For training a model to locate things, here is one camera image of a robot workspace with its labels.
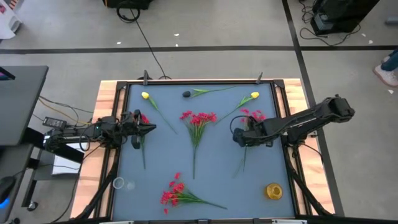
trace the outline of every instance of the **person's foot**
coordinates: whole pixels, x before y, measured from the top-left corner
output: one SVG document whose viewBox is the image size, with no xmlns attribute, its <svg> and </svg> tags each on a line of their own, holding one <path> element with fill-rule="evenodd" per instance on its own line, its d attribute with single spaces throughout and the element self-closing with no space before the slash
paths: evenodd
<svg viewBox="0 0 398 224">
<path fill-rule="evenodd" d="M 395 76 L 394 71 L 384 71 L 381 69 L 381 65 L 378 65 L 374 68 L 373 72 L 387 86 L 398 87 L 398 78 Z"/>
<path fill-rule="evenodd" d="M 381 60 L 381 63 L 386 63 L 390 59 L 390 56 L 387 56 Z"/>
</svg>

